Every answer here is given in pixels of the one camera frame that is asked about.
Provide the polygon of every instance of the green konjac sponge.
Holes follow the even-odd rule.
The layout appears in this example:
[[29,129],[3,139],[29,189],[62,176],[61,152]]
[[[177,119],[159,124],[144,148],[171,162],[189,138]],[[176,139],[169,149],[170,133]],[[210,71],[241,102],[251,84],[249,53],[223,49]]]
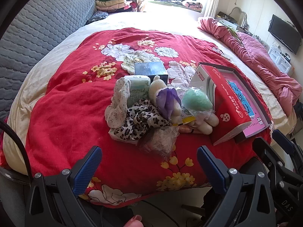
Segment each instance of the green konjac sponge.
[[199,89],[189,89],[183,96],[182,106],[198,112],[212,109],[207,95]]

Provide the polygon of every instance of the red floral bedspread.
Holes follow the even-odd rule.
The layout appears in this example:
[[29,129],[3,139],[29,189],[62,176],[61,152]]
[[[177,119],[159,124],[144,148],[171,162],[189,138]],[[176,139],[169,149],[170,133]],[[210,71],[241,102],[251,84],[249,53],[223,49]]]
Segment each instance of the red floral bedspread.
[[[170,67],[170,77],[176,77],[170,80],[172,85],[186,84],[198,62],[236,68],[215,44],[190,36],[125,28],[87,37],[52,76],[46,95],[31,113],[26,150],[33,174],[58,174],[97,145],[103,152],[102,162],[81,197],[107,207],[122,207],[159,191],[203,186],[207,180],[196,158],[201,145],[227,167],[239,169],[253,157],[254,138],[213,146],[207,135],[180,134],[167,161],[110,138],[104,111],[111,103],[116,80],[128,74],[122,67],[132,72],[134,62],[159,60]],[[106,64],[110,70],[98,70]],[[270,142],[269,129],[259,136]]]

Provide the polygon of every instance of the plastic bag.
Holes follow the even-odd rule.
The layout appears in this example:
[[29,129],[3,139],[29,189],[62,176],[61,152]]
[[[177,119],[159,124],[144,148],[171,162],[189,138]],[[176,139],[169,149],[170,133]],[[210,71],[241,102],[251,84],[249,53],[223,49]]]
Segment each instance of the plastic bag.
[[182,107],[185,107],[193,116],[203,120],[214,112],[213,104],[202,87],[176,88],[176,90],[181,99]]
[[142,138],[140,149],[147,153],[154,151],[163,158],[167,158],[172,153],[178,135],[178,126],[150,129],[146,136]]

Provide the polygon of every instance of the gray quilted sofa cover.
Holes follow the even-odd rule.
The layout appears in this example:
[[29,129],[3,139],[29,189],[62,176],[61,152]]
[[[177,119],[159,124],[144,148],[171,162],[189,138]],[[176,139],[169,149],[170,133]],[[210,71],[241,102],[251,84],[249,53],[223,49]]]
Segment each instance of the gray quilted sofa cover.
[[30,0],[0,40],[0,119],[31,68],[93,15],[94,0]]

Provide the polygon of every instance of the pink blanket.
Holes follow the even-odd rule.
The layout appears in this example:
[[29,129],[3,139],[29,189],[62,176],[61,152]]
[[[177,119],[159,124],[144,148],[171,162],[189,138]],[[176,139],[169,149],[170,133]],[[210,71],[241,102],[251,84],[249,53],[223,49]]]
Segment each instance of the pink blanket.
[[228,46],[250,69],[252,69],[273,92],[282,109],[290,116],[302,86],[287,74],[280,72],[266,49],[251,36],[238,32],[242,46],[228,29],[211,17],[198,18],[198,28],[215,36]]

